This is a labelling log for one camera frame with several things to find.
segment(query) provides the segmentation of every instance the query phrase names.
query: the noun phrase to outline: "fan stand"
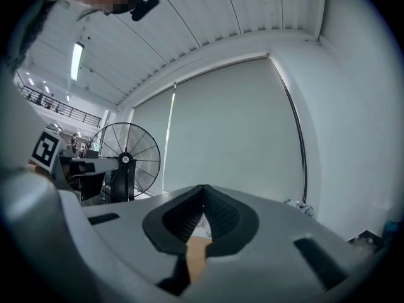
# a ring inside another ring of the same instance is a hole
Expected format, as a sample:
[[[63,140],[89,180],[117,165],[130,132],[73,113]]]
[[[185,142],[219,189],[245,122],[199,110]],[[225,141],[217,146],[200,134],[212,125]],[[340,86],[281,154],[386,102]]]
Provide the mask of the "fan stand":
[[[134,200],[134,180],[136,159],[125,149],[118,157],[118,169],[112,172],[111,203],[128,202]]]

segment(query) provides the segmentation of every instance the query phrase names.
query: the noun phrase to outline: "roller blind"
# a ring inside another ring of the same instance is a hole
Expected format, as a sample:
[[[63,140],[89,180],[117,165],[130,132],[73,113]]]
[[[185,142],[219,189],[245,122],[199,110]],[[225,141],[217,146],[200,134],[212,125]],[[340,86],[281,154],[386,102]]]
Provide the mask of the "roller blind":
[[[156,181],[148,190],[148,192],[154,195],[160,195],[162,193],[165,139],[167,136],[173,92],[174,88],[166,90],[141,104],[139,107],[135,108],[133,112],[132,123],[149,132],[155,139],[160,150],[160,172],[157,175]]]
[[[177,86],[164,188],[195,184],[278,201],[301,199],[297,125],[268,59],[228,66]]]

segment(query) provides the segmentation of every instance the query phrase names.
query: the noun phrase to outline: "ceiling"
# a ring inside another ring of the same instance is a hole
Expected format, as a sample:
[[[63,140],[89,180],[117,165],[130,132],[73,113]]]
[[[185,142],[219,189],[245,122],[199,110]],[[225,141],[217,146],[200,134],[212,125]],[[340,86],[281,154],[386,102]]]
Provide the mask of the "ceiling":
[[[54,95],[54,99],[57,101],[61,101],[65,104],[69,104],[67,100],[67,96],[70,94],[67,93],[66,90],[61,89],[57,85],[53,84],[53,82],[45,81],[42,77],[39,77],[35,73],[26,72],[26,71],[18,71],[20,78],[25,86],[29,88],[33,88],[38,92],[45,93],[46,96],[50,97],[52,94]]]
[[[95,13],[76,21],[83,8],[59,3],[25,66],[69,93],[116,107],[161,69],[211,43],[251,32],[314,34],[322,17],[318,1],[160,0],[137,23],[129,13]],[[77,82],[69,78],[75,42],[85,46]]]

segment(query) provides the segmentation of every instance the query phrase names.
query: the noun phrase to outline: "black headset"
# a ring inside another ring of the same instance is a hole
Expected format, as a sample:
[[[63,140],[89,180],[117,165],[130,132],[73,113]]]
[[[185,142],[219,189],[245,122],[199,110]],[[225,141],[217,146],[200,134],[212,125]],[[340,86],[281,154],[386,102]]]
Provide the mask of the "black headset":
[[[144,16],[146,16],[152,9],[158,6],[160,0],[129,0],[127,4],[119,4],[116,6],[113,14],[118,15],[121,13],[127,13],[128,11],[132,14],[133,21],[139,21]]]

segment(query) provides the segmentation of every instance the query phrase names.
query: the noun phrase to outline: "black vent slot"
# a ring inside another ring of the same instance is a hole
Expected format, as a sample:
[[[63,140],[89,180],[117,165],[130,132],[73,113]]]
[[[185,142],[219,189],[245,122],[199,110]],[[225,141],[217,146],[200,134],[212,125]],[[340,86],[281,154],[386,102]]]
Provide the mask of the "black vent slot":
[[[119,215],[117,215],[116,213],[108,213],[106,215],[99,215],[97,217],[88,218],[88,221],[91,223],[91,225],[99,225],[100,223],[112,221],[118,218]]]
[[[237,209],[212,193],[205,192],[203,204],[213,241],[227,235],[239,224],[240,215]]]
[[[303,238],[294,244],[326,290],[331,290],[347,278],[344,271],[314,240]]]
[[[164,214],[164,227],[179,240],[186,243],[203,213],[203,196],[197,194]]]

